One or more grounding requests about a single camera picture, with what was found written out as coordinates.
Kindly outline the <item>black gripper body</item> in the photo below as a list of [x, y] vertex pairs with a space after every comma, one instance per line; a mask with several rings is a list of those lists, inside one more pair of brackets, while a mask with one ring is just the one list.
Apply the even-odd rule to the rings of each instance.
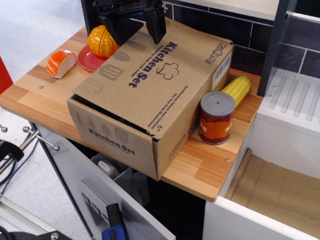
[[167, 6], [162, 0], [94, 0], [93, 7], [103, 18], [159, 19], [164, 16]]

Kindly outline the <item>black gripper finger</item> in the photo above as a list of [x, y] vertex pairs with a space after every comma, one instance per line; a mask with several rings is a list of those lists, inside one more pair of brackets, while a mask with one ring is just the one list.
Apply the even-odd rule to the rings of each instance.
[[134, 14], [100, 14], [99, 19], [119, 46], [122, 46], [146, 24], [146, 20], [142, 15]]
[[143, 13], [149, 35], [156, 45], [161, 42], [167, 33], [165, 12], [166, 8], [159, 6], [147, 7]]

